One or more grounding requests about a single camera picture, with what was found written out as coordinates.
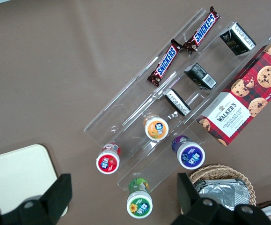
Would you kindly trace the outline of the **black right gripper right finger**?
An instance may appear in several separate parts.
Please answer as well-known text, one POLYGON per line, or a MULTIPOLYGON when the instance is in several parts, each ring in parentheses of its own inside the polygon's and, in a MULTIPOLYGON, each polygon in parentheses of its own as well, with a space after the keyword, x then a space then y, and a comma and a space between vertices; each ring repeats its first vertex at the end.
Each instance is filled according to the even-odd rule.
POLYGON ((200 197, 186 173, 177 174, 177 196, 183 214, 173 225, 271 225, 257 206, 239 204, 229 210, 213 199, 200 197))

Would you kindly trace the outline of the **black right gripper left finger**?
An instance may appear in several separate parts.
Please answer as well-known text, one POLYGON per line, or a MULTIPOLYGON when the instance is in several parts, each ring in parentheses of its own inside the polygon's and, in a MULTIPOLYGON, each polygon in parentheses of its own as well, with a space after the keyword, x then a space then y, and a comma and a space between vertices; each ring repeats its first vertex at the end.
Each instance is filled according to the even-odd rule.
POLYGON ((64 173, 38 200, 25 201, 13 211, 0 214, 0 225, 55 225, 72 196, 71 175, 64 173))

